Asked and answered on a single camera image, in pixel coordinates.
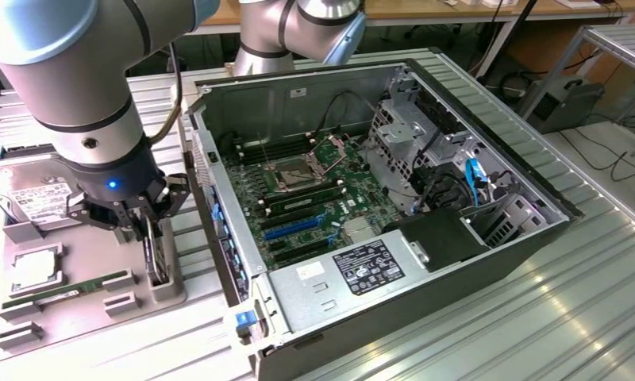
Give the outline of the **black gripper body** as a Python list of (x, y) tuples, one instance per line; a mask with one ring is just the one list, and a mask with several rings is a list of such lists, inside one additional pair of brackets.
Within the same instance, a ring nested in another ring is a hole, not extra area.
[(140, 141), (116, 161), (78, 164), (66, 160), (87, 198), (99, 202), (124, 202), (138, 196), (155, 198), (167, 187), (164, 172), (156, 165), (148, 141)]

